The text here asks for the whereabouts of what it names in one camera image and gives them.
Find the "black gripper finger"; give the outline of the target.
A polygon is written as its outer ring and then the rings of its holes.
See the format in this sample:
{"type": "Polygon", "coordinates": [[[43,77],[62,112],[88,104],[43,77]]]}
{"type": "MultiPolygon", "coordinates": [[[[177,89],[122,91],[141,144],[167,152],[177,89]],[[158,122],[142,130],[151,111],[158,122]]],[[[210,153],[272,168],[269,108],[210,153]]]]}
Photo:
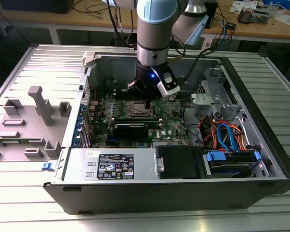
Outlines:
{"type": "Polygon", "coordinates": [[[143,100],[145,103],[145,109],[149,108],[149,94],[148,87],[145,83],[136,79],[127,85],[127,91],[132,94],[135,98],[143,100]]]}
{"type": "Polygon", "coordinates": [[[162,98],[162,94],[159,90],[151,90],[148,93],[148,107],[150,108],[152,101],[156,101],[160,98],[162,98]]]}

